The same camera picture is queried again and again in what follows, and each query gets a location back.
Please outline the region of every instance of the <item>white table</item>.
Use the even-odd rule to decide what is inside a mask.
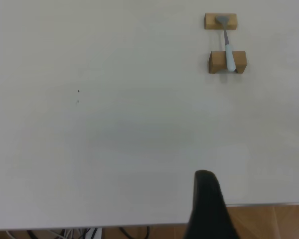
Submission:
[[[199,169],[299,203],[299,0],[0,0],[0,229],[185,223]]]

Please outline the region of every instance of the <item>metal tool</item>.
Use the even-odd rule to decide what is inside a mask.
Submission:
[[[227,35],[227,23],[229,21],[229,18],[227,16],[217,16],[216,20],[220,22],[224,27],[227,69],[228,71],[235,71],[236,64],[235,64],[233,52],[231,49],[231,45],[229,44],[228,35]]]

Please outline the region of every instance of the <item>wooden floor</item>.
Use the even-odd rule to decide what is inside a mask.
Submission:
[[[228,208],[241,239],[299,239],[299,206]],[[146,227],[127,227],[136,239],[143,239]],[[149,239],[182,239],[186,225],[150,227]],[[35,232],[39,239],[53,239],[48,232]],[[29,239],[26,232],[13,232],[17,239]],[[0,232],[0,239],[8,239]],[[105,228],[103,239],[127,239],[118,228]]]

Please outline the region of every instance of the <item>light blue handle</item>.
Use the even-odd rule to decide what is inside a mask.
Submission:
[[[231,46],[225,45],[226,50],[226,62],[227,62],[227,69],[228,71],[235,71],[236,70],[236,64],[233,56],[233,52],[231,50]]]

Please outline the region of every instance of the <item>wooden block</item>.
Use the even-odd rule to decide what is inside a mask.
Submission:
[[[235,72],[242,74],[247,66],[247,57],[245,51],[233,51],[233,56],[236,64]],[[215,74],[220,70],[227,69],[226,52],[225,51],[212,51],[210,53],[209,73]]]
[[[223,25],[216,20],[216,16],[223,15],[229,17],[227,24],[228,30],[235,30],[238,25],[237,15],[235,13],[206,13],[205,14],[205,29],[223,29]]]

